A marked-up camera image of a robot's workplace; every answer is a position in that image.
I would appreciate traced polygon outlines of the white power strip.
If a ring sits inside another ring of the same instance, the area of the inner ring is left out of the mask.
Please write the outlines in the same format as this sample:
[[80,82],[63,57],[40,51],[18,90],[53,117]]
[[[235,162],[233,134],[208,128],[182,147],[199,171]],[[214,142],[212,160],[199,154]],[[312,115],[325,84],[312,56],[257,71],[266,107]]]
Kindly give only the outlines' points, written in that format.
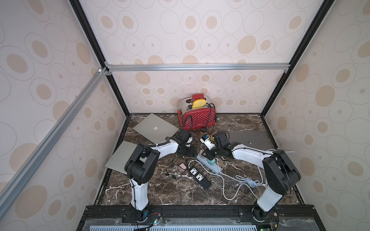
[[214,165],[210,165],[208,163],[208,159],[203,157],[202,155],[198,155],[197,160],[215,174],[219,174],[222,171],[221,168],[216,163]]

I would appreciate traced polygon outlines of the yellow plug adapter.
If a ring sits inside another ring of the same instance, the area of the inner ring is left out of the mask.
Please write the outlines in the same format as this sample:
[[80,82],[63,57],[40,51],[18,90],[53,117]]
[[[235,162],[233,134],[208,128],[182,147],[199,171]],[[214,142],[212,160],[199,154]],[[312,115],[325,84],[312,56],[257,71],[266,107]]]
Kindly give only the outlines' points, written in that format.
[[215,135],[216,135],[216,133],[212,133],[212,134],[210,135],[210,141],[211,141],[211,142],[214,142]]

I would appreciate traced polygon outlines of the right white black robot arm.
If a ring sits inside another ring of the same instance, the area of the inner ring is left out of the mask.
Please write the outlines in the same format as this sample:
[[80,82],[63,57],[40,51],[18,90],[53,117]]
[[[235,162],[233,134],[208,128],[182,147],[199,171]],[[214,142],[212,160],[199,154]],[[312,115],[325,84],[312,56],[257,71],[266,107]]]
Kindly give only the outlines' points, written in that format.
[[235,160],[246,161],[264,169],[266,189],[253,204],[251,211],[257,221],[265,220],[276,203],[301,180],[297,167],[281,149],[263,151],[239,142],[231,143],[225,131],[211,136],[204,135],[200,141],[206,145],[201,155],[209,160],[217,156],[232,156]]

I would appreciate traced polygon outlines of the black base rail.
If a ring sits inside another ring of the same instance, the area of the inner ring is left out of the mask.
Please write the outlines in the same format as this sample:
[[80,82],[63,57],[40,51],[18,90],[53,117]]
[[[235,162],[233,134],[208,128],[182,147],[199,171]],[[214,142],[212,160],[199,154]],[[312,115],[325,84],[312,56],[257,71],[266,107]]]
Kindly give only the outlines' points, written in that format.
[[252,206],[150,206],[139,221],[129,206],[88,206],[78,231],[323,231],[313,205],[275,206],[256,221]]

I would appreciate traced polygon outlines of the silver laptop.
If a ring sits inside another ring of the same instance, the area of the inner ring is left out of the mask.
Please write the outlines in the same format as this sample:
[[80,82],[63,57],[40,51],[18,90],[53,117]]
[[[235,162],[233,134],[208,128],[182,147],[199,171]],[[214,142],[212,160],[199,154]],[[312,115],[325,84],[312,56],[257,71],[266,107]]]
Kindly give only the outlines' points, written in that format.
[[155,144],[165,142],[167,137],[179,131],[176,126],[154,114],[148,115],[134,127],[134,130]]
[[123,141],[107,161],[105,167],[126,175],[127,172],[125,171],[125,165],[136,147],[137,144]]

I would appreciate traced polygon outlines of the yellow toy bread slice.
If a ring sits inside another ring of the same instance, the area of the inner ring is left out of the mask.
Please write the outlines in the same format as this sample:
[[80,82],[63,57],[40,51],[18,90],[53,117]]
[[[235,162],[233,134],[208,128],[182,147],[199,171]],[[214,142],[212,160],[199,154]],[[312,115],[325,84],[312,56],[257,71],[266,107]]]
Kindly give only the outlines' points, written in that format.
[[207,102],[205,99],[196,99],[192,103],[192,109],[202,108],[207,105]]

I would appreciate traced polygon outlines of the black power strip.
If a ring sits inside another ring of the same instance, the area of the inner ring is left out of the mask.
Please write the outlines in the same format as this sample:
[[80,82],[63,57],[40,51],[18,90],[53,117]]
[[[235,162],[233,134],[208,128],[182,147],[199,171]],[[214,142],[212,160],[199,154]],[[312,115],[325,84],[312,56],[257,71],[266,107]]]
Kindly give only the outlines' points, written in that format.
[[202,188],[209,189],[211,187],[212,183],[195,167],[190,167],[189,173]]

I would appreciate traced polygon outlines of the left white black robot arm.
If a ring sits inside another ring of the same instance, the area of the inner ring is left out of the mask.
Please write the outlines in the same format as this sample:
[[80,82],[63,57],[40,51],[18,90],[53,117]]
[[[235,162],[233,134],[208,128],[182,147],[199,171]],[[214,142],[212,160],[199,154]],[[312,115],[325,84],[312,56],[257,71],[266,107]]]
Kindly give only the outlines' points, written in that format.
[[193,136],[191,134],[193,117],[189,115],[186,120],[190,120],[189,130],[184,128],[184,122],[174,136],[166,137],[162,143],[138,144],[125,165],[124,169],[132,188],[131,211],[140,221],[144,221],[148,216],[148,182],[154,174],[158,160],[170,154],[178,154],[182,157],[196,155],[196,146],[192,143]]

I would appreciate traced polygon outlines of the silver laptop front left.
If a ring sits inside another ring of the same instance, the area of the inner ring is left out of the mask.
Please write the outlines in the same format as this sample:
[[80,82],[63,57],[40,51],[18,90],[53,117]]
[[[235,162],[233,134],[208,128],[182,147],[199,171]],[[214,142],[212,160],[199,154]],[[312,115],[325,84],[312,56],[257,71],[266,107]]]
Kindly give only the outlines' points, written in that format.
[[137,144],[123,141],[107,161],[105,167],[126,175],[127,172],[125,171],[125,165],[136,147]]

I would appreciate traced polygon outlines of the back aluminium rail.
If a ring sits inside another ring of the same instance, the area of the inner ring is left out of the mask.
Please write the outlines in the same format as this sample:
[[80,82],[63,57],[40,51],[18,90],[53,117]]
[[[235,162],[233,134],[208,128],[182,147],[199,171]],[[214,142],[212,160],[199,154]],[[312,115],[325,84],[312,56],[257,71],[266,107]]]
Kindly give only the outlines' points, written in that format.
[[107,64],[110,72],[118,71],[226,71],[226,70],[288,70],[289,63],[245,63],[245,64]]

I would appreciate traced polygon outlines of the left aluminium rail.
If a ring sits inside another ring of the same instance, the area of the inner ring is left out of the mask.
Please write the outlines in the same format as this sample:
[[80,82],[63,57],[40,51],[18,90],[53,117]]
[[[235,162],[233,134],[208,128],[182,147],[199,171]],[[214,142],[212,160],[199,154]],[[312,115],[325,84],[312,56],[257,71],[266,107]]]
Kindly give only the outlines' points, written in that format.
[[9,186],[7,186],[1,194],[1,218],[4,218],[25,186],[32,179],[35,172],[51,152],[67,127],[71,124],[77,113],[82,109],[83,105],[91,96],[94,89],[97,87],[100,81],[105,78],[107,73],[107,67],[102,67],[97,71],[97,73],[92,77],[85,88],[65,111],[65,113],[52,127],[50,132],[45,136],[42,142],[36,147],[31,156],[21,166],[20,170],[12,178]]

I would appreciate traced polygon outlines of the red toaster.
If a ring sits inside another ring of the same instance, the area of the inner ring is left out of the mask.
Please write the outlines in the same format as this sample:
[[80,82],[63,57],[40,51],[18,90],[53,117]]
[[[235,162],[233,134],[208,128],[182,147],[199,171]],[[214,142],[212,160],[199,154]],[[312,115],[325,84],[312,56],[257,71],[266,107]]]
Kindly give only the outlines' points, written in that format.
[[206,101],[206,106],[192,109],[193,102],[191,98],[192,97],[180,101],[180,109],[177,111],[180,126],[188,131],[214,126],[216,124],[215,106]]

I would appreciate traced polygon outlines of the dark grey laptop right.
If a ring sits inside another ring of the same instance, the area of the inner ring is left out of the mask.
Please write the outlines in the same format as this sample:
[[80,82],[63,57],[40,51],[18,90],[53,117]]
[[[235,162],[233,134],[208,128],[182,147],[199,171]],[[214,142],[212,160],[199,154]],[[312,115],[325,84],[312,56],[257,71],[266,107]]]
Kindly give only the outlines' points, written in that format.
[[274,149],[265,131],[230,131],[229,135],[230,143],[239,142],[245,146],[259,150]]

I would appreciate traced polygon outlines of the aluminium rail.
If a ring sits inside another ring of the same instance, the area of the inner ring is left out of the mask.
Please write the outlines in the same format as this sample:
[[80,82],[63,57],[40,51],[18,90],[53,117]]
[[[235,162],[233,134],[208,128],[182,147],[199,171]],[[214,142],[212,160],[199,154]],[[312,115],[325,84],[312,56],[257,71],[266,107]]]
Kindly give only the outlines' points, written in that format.
[[226,71],[226,70],[288,70],[289,63],[245,63],[245,64],[107,64],[110,72],[118,71]]
[[52,127],[50,132],[45,136],[42,142],[36,147],[31,156],[21,166],[20,170],[12,178],[9,186],[7,186],[1,194],[1,218],[4,218],[25,186],[32,179],[35,172],[51,152],[67,127],[71,124],[77,113],[82,109],[83,105],[91,96],[94,89],[97,87],[100,81],[105,78],[107,73],[107,67],[102,67],[97,71],[97,73],[92,77],[85,88],[65,111],[65,113]]

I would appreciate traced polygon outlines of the red toy bread slice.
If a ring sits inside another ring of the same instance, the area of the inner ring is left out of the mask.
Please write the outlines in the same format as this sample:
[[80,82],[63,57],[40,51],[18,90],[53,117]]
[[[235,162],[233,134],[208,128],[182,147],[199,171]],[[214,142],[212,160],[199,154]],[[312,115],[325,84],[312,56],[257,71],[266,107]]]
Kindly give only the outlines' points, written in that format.
[[191,101],[193,102],[193,101],[198,100],[198,99],[205,99],[204,94],[203,93],[193,94],[192,98],[191,98]]

